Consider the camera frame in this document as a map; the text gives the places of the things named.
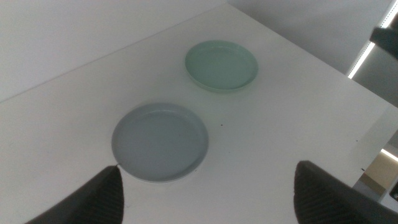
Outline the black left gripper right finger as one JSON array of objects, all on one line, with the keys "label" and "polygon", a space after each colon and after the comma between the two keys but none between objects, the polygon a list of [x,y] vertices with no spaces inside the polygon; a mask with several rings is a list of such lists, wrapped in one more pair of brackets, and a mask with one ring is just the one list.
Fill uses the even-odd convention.
[{"label": "black left gripper right finger", "polygon": [[294,212],[299,223],[397,223],[397,212],[310,161],[300,161],[295,169]]}]

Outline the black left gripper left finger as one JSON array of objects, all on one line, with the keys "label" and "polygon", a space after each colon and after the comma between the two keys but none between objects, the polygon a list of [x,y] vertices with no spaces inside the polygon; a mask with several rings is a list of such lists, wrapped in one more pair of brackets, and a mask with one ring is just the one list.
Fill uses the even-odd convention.
[{"label": "black left gripper left finger", "polygon": [[123,216],[124,190],[121,173],[117,166],[108,166],[29,223],[121,224]]}]

